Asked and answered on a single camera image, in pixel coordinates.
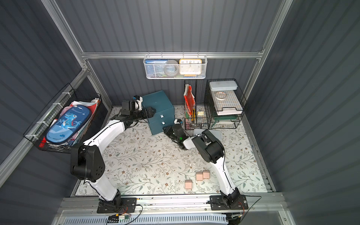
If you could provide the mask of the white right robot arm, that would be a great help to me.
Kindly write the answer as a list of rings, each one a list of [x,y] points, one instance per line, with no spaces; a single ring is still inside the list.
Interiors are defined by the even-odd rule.
[[[197,149],[202,159],[209,163],[219,181],[220,194],[224,205],[230,206],[237,202],[240,191],[233,183],[230,173],[226,167],[226,152],[222,142],[215,135],[206,129],[200,134],[189,136],[181,124],[163,128],[164,134],[178,144],[182,150]]]

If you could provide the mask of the teal drawer cabinet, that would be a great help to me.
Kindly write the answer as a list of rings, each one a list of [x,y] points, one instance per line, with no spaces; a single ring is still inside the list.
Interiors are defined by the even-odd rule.
[[[155,115],[149,118],[148,122],[152,135],[162,133],[164,127],[174,124],[175,109],[164,91],[154,92],[142,98],[145,107],[156,109]]]

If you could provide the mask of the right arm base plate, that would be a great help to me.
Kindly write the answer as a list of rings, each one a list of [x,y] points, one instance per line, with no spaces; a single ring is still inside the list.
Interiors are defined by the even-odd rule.
[[[212,211],[239,210],[244,211],[249,208],[247,199],[244,195],[231,196],[210,196],[207,204],[211,205]]]

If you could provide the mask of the pink plug two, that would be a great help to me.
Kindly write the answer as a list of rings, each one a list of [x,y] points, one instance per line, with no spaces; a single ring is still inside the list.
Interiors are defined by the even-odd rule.
[[[202,172],[202,176],[203,176],[203,179],[204,180],[208,180],[208,179],[210,179],[210,171],[209,170],[203,170],[203,172]]]

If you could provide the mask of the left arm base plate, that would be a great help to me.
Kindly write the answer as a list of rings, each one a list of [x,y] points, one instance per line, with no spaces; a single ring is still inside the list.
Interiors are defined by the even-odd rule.
[[[121,198],[119,199],[119,202],[116,202],[116,199],[111,202],[99,199],[97,213],[133,213],[135,212],[136,204],[136,198]]]

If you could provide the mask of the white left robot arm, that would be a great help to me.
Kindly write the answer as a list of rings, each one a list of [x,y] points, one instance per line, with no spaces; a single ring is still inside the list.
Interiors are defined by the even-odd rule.
[[[105,162],[102,154],[106,147],[133,123],[152,118],[156,110],[146,107],[142,110],[125,111],[113,116],[108,124],[93,137],[83,143],[72,146],[70,173],[83,180],[97,192],[101,201],[119,205],[121,194],[105,175]]]

